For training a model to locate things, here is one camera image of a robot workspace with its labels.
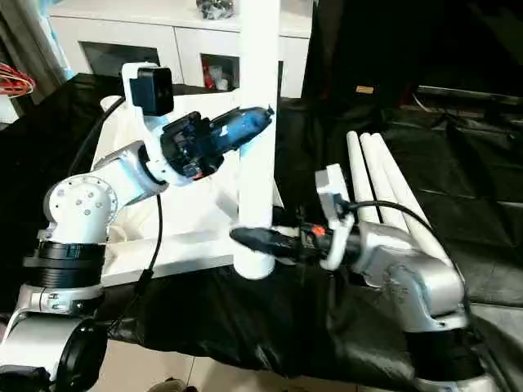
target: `curtain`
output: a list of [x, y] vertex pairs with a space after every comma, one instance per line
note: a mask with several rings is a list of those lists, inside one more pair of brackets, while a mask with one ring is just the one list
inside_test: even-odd
[[39, 23], [37, 0], [0, 0], [0, 56], [36, 82], [38, 104], [65, 81], [63, 69]]

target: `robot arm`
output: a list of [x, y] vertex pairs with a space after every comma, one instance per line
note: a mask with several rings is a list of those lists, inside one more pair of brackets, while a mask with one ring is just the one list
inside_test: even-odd
[[89, 173], [52, 187], [49, 226], [26, 257], [27, 279], [0, 345], [0, 390], [88, 390], [98, 378], [107, 331], [92, 315], [103, 301], [101, 270], [107, 226], [128, 205], [213, 174], [223, 154], [271, 122], [272, 109], [234, 109], [209, 120], [198, 112], [168, 123], [169, 69], [123, 66], [127, 110], [140, 141], [101, 159]]
[[425, 254], [401, 229], [367, 222], [353, 225], [340, 167], [317, 172], [316, 187], [329, 227], [301, 222], [297, 237], [237, 228], [231, 237], [255, 251], [304, 262], [320, 260], [326, 270], [343, 262], [367, 285], [381, 287], [404, 332], [420, 390], [495, 392], [493, 379], [468, 342], [458, 271]]

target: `red wire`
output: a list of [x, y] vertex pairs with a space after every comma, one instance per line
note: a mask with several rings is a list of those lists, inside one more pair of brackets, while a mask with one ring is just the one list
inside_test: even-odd
[[0, 62], [0, 95], [22, 96], [35, 87], [30, 76]]

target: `white tube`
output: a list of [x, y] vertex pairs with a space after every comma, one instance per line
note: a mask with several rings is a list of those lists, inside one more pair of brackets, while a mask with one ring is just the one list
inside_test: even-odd
[[[373, 191], [370, 188], [369, 176], [365, 168], [363, 154], [361, 153], [360, 139], [358, 134], [350, 131], [346, 134], [346, 145], [349, 150], [349, 161], [351, 163], [352, 186], [356, 202], [374, 200]], [[376, 207], [364, 207], [358, 210], [360, 221], [380, 223]]]
[[[243, 107], [278, 100], [279, 0], [243, 2], [240, 18], [239, 96]], [[276, 116], [259, 136], [240, 149], [239, 225], [270, 227], [275, 165]], [[265, 278], [275, 259], [241, 245], [234, 250], [235, 270], [245, 278]]]
[[[361, 147], [369, 168], [370, 180], [373, 183], [374, 192], [378, 200], [386, 200], [392, 203], [398, 203], [396, 196], [392, 191], [387, 175], [382, 167], [382, 161], [380, 159], [380, 149], [375, 139], [373, 139], [368, 133], [364, 133], [360, 136]], [[382, 214], [383, 222], [386, 225], [395, 226], [398, 229], [402, 229], [405, 232], [409, 232], [403, 214], [397, 210], [387, 207], [380, 207], [379, 211]]]
[[[423, 213], [418, 200], [414, 196], [412, 190], [409, 187], [409, 183], [401, 173], [398, 164], [392, 157], [391, 152], [387, 148], [385, 141], [382, 136], [375, 133], [373, 136], [375, 144], [379, 148], [379, 154], [382, 157], [382, 165], [389, 180], [389, 184], [392, 187], [392, 191], [398, 200], [398, 203], [409, 208], [416, 214], [418, 214], [424, 221], [429, 223], [427, 217]], [[413, 217], [403, 214], [405, 222], [409, 227], [410, 234], [418, 241], [420, 248], [429, 256], [441, 259], [447, 265], [452, 265], [449, 257], [445, 253], [445, 250], [441, 244], [434, 238], [434, 236], [425, 229], [419, 222]]]

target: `black cable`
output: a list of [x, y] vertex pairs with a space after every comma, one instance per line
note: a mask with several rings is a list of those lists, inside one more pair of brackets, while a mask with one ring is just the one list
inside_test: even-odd
[[107, 332], [112, 337], [112, 331], [122, 322], [123, 318], [129, 310], [134, 306], [134, 304], [140, 299], [140, 297], [145, 293], [145, 290], [149, 286], [150, 281], [153, 278], [153, 268], [158, 258], [158, 253], [160, 251], [160, 246], [162, 245], [163, 237], [163, 211], [162, 211], [162, 199], [160, 195], [156, 195], [156, 203], [158, 204], [158, 239], [156, 241], [156, 248], [154, 249], [153, 256], [150, 259], [149, 266], [141, 272], [140, 278], [135, 284], [134, 287], [134, 297], [129, 301], [128, 305], [125, 307], [123, 312], [109, 325]]
[[89, 146], [89, 142], [91, 139], [96, 135], [98, 130], [100, 130], [102, 124], [104, 121], [125, 101], [125, 97], [118, 98], [95, 122], [95, 124], [92, 126], [91, 130], [87, 134], [86, 138], [83, 140], [82, 145], [80, 145], [80, 148], [78, 149], [78, 152], [74, 156], [73, 162], [69, 166], [69, 170], [67, 171], [67, 177], [71, 177], [76, 169], [78, 168], [78, 164], [80, 163], [80, 159], [82, 159], [83, 155], [85, 154], [87, 147]]
[[[355, 212], [363, 207], [388, 207], [388, 208], [393, 208], [395, 210], [401, 211], [404, 214], [407, 214], [409, 216], [412, 216], [420, 225], [422, 225], [425, 229], [427, 229], [429, 231], [429, 233], [431, 233], [431, 235], [436, 239], [436, 241], [438, 241], [440, 243], [440, 245], [443, 247], [445, 253], [448, 254], [447, 250], [445, 249], [445, 246], [440, 241], [440, 239], [439, 239], [437, 233], [434, 231], [434, 229], [422, 217], [420, 217], [416, 212], [412, 211], [411, 209], [409, 209], [405, 206], [402, 206], [401, 204], [388, 202], [386, 200], [369, 200], [367, 202], [357, 202], [357, 203], [344, 202], [343, 203], [343, 208], [347, 212]], [[494, 379], [498, 383], [498, 386], [503, 385], [505, 390], [517, 391], [517, 389], [514, 387], [514, 385], [512, 385], [512, 382], [508, 378], [507, 374], [504, 372], [503, 368], [500, 366], [500, 363], [499, 363], [498, 359], [496, 358], [494, 352], [489, 347], [489, 345], [487, 345], [485, 338], [483, 337], [483, 334], [481, 333], [479, 328], [476, 326], [474, 315], [472, 313], [471, 301], [470, 301], [470, 296], [468, 295], [468, 287], [467, 287], [467, 283], [465, 282], [465, 278], [463, 277], [463, 274], [462, 274], [461, 270], [459, 269], [458, 264], [456, 264], [456, 262], [454, 260], [452, 260], [451, 258], [449, 258], [449, 259], [450, 259], [450, 262], [452, 263], [452, 266], [454, 267], [454, 270], [458, 274], [458, 276], [461, 279], [462, 284], [463, 284], [463, 308], [465, 310], [465, 315], [467, 316], [468, 321], [470, 323], [471, 330], [474, 333], [476, 339], [480, 343], [482, 343], [483, 346], [486, 348], [487, 358], [486, 359], [483, 358], [483, 359], [485, 360], [485, 365], [487, 366], [490, 375], [492, 377], [494, 377]], [[502, 377], [504, 380], [499, 380], [498, 372], [496, 372], [493, 369], [492, 363], [502, 374]]]

